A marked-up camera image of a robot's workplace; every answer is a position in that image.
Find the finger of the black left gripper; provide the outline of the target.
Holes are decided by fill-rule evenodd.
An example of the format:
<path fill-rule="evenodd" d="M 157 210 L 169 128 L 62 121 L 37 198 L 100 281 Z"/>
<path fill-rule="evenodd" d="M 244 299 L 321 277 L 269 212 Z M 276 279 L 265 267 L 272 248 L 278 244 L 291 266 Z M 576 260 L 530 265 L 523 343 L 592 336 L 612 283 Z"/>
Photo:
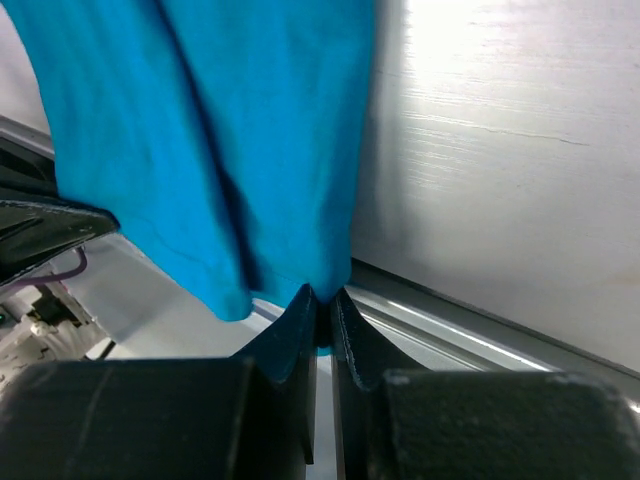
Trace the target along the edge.
<path fill-rule="evenodd" d="M 119 228 L 102 210 L 61 201 L 1 201 L 1 284 L 9 285 L 56 256 Z"/>

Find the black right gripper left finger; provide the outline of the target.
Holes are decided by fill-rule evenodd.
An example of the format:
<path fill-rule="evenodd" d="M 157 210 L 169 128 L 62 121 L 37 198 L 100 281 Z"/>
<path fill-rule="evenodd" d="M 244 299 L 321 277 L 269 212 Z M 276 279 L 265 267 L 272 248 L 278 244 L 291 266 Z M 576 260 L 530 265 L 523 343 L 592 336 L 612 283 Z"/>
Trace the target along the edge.
<path fill-rule="evenodd" d="M 309 286 L 227 358 L 34 364 L 1 401 L 5 479 L 302 479 L 314 461 Z"/>

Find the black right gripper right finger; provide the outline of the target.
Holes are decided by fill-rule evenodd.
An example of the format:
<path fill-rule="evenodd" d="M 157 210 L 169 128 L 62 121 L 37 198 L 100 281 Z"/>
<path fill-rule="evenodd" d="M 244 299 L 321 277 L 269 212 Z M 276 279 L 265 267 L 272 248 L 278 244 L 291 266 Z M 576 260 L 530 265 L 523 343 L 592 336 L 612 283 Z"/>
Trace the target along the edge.
<path fill-rule="evenodd" d="M 569 372 L 432 371 L 345 291 L 329 306 L 342 479 L 635 479 L 623 396 Z"/>

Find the blue t shirt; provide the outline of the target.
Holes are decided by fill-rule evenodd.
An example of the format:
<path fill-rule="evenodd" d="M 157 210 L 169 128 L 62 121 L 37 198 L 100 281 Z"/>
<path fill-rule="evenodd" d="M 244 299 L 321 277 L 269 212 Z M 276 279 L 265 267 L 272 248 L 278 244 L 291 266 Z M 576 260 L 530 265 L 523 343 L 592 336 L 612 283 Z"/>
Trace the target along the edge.
<path fill-rule="evenodd" d="M 351 273 L 371 1 L 7 1 L 60 195 L 217 318 Z"/>

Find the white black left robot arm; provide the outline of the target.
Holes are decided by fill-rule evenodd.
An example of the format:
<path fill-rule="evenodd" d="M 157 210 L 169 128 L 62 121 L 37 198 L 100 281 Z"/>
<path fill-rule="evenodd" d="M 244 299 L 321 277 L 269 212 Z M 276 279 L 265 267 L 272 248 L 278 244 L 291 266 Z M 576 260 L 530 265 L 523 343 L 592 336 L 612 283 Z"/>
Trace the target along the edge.
<path fill-rule="evenodd" d="M 27 367 L 80 359 L 104 337 L 62 281 L 88 266 L 84 245 L 113 233 L 110 213 L 60 200 L 1 201 L 1 388 Z"/>

